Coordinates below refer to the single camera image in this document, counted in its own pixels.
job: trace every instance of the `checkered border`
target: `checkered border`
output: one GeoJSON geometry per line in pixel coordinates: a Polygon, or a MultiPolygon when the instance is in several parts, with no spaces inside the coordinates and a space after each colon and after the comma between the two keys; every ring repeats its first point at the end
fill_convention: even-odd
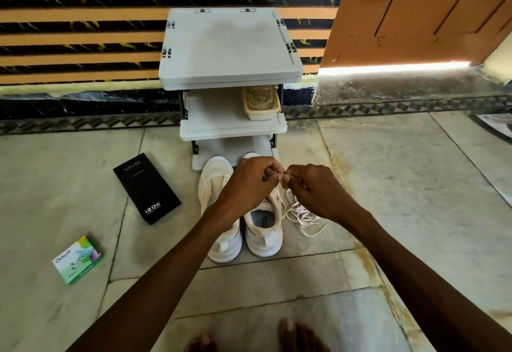
{"type": "MultiPolygon", "coordinates": [[[[473,110],[492,113],[512,108],[512,95],[462,97],[434,100],[400,100],[320,106],[285,106],[288,120],[394,115],[400,113],[473,110]]],[[[54,119],[0,121],[0,135],[69,132],[93,129],[126,129],[179,125],[179,112],[60,117],[54,119]]]]}

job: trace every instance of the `bare foot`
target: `bare foot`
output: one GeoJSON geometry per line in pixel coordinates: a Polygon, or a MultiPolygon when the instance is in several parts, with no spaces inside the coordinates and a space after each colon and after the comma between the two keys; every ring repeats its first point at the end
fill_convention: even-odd
{"type": "Polygon", "coordinates": [[[184,352],[217,352],[217,345],[208,333],[193,339],[184,352]]]}
{"type": "Polygon", "coordinates": [[[282,352],[330,352],[309,325],[283,318],[279,324],[282,352]]]}

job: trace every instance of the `forearm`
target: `forearm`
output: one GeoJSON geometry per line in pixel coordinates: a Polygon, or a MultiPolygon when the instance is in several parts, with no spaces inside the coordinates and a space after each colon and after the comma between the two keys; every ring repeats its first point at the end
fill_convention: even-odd
{"type": "Polygon", "coordinates": [[[512,336],[389,235],[362,209],[349,226],[438,351],[509,351],[512,336]]]}
{"type": "Polygon", "coordinates": [[[69,351],[150,351],[220,234],[209,223],[212,218],[211,213],[205,213],[69,351]]]}

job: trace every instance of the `plastic container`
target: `plastic container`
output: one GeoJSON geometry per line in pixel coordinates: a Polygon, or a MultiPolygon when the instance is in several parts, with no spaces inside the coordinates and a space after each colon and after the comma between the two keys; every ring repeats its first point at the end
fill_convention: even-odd
{"type": "Polygon", "coordinates": [[[272,120],[280,111],[275,85],[242,87],[244,110],[253,121],[272,120]]]}

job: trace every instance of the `door panel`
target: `door panel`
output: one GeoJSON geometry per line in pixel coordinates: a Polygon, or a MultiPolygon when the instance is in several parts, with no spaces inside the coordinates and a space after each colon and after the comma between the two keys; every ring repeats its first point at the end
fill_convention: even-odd
{"type": "Polygon", "coordinates": [[[322,67],[481,63],[512,30],[512,0],[342,0],[322,67]]]}

